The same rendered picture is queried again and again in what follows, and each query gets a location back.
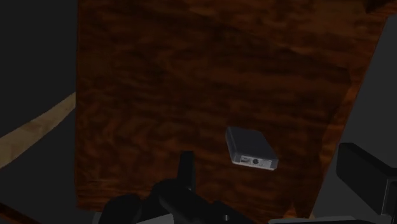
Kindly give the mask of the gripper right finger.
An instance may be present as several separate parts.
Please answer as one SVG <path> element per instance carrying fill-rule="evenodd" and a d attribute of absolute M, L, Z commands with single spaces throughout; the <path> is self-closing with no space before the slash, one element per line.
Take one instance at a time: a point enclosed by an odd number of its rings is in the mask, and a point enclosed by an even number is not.
<path fill-rule="evenodd" d="M 377 214 L 397 214 L 397 168 L 354 143 L 341 143 L 336 173 Z"/>

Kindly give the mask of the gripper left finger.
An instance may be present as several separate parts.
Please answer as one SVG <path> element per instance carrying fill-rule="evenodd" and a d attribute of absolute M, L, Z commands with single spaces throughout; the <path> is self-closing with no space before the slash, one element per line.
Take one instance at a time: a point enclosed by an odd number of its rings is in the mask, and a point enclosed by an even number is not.
<path fill-rule="evenodd" d="M 177 177 L 153 185 L 144 200 L 132 193 L 110 199 L 98 224 L 137 224 L 165 214 L 176 224 L 254 224 L 228 205 L 210 203 L 195 193 L 194 161 L 194 152 L 182 152 Z"/>

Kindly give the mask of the small grey flat box device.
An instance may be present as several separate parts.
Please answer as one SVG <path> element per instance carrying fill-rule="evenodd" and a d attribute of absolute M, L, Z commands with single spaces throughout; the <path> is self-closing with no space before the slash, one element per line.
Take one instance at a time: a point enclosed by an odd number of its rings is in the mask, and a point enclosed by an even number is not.
<path fill-rule="evenodd" d="M 233 164 L 270 171 L 277 169 L 279 159 L 260 131 L 227 127 L 225 138 Z"/>

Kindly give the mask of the brown wooden table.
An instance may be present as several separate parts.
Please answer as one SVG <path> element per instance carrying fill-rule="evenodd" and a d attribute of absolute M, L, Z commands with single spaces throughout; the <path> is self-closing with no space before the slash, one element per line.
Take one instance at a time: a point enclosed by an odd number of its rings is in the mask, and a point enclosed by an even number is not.
<path fill-rule="evenodd" d="M 195 153 L 197 192 L 258 224 L 308 217 L 397 0 L 78 0 L 79 208 L 147 196 Z M 274 171 L 235 165 L 260 131 Z"/>

